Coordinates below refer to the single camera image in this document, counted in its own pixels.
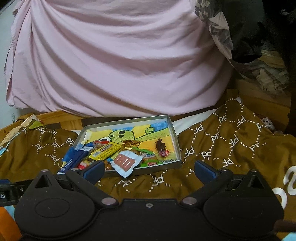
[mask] metal tray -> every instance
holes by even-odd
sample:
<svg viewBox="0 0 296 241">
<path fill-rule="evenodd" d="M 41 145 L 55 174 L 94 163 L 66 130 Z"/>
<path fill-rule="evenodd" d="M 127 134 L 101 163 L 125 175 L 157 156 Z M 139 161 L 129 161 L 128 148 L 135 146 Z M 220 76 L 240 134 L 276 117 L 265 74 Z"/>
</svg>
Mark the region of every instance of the metal tray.
<svg viewBox="0 0 296 241">
<path fill-rule="evenodd" d="M 128 119 L 128 120 L 118 120 L 118 121 L 111 121 L 105 123 L 99 123 L 94 125 L 85 126 L 80 134 L 78 135 L 73 147 L 75 148 L 77 144 L 83 141 L 84 136 L 87 130 L 95 131 L 103 131 L 109 129 L 119 129 L 125 128 L 130 126 L 142 126 L 148 124 L 158 123 L 160 121 L 166 121 L 168 123 L 168 129 L 170 131 L 170 136 L 172 139 L 172 143 L 175 149 L 176 159 L 175 161 L 164 163 L 160 165 L 150 166 L 150 167 L 137 167 L 133 170 L 133 175 L 141 175 L 141 174 L 150 174 L 155 173 L 163 170 L 173 169 L 173 168 L 181 168 L 181 153 L 180 147 L 178 143 L 178 139 L 172 124 L 172 121 L 168 115 L 159 115 L 159 116 L 152 116 L 152 117 L 141 117 L 135 119 Z M 119 176 L 119 174 L 115 170 L 105 171 L 104 177 L 113 177 Z"/>
</svg>

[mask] light blue cloth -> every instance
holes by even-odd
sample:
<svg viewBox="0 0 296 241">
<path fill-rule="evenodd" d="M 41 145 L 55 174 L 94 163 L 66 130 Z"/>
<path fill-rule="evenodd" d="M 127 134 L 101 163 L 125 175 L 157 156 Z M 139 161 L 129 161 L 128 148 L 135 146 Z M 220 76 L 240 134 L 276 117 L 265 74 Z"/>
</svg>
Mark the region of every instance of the light blue cloth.
<svg viewBox="0 0 296 241">
<path fill-rule="evenodd" d="M 289 233 L 283 241 L 295 241 L 296 240 L 296 233 Z"/>
<path fill-rule="evenodd" d="M 9 213 L 9 215 L 13 218 L 13 220 L 15 219 L 15 208 L 14 206 L 6 206 L 4 207 L 6 209 L 6 211 Z"/>
</svg>

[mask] green cartoon character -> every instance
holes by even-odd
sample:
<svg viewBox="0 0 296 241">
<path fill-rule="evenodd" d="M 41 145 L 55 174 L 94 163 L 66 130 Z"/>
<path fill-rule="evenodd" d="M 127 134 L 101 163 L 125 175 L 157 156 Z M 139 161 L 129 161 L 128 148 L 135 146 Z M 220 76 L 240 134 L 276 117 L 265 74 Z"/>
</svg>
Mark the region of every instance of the green cartoon character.
<svg viewBox="0 0 296 241">
<path fill-rule="evenodd" d="M 112 142 L 116 142 L 118 144 L 121 144 L 122 141 L 124 140 L 138 140 L 138 141 L 147 141 L 147 140 L 152 140 L 155 138 L 162 138 L 165 136 L 169 136 L 170 135 L 170 131 L 168 128 L 165 128 L 163 130 L 160 131 L 156 131 L 153 132 L 152 130 L 153 128 L 149 127 L 145 130 L 146 135 L 135 138 L 135 135 L 132 131 L 128 131 L 128 130 L 116 130 L 113 131 L 109 134 L 108 138 L 110 138 L 110 140 Z"/>
<path fill-rule="evenodd" d="M 124 140 L 134 140 L 135 135 L 132 131 L 127 130 L 116 130 L 109 134 L 109 136 L 112 142 L 116 142 L 118 144 L 121 144 Z"/>
</svg>

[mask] yellow snack package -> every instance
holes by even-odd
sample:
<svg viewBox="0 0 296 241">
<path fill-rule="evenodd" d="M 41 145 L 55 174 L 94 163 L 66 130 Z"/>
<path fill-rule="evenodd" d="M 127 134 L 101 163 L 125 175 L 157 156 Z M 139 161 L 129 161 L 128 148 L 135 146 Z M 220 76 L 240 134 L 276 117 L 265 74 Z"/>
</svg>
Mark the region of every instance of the yellow snack package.
<svg viewBox="0 0 296 241">
<path fill-rule="evenodd" d="M 105 160 L 115 152 L 117 152 L 121 148 L 120 144 L 109 142 L 107 145 L 102 146 L 98 150 L 95 150 L 93 153 L 89 155 L 90 159 L 95 161 L 97 160 Z"/>
</svg>

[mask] blue clamp pad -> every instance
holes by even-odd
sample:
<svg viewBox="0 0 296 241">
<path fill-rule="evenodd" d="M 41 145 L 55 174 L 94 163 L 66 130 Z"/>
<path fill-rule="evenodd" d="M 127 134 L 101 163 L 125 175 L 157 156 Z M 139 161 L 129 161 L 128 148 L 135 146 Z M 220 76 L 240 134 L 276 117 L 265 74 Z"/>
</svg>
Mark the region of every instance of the blue clamp pad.
<svg viewBox="0 0 296 241">
<path fill-rule="evenodd" d="M 219 175 L 219 171 L 203 161 L 196 161 L 194 165 L 196 177 L 205 185 Z"/>
<path fill-rule="evenodd" d="M 87 168 L 81 170 L 79 175 L 95 185 L 105 173 L 105 165 L 103 161 L 96 161 Z"/>
<path fill-rule="evenodd" d="M 10 181 L 8 179 L 1 179 L 0 184 L 9 184 Z"/>
</svg>

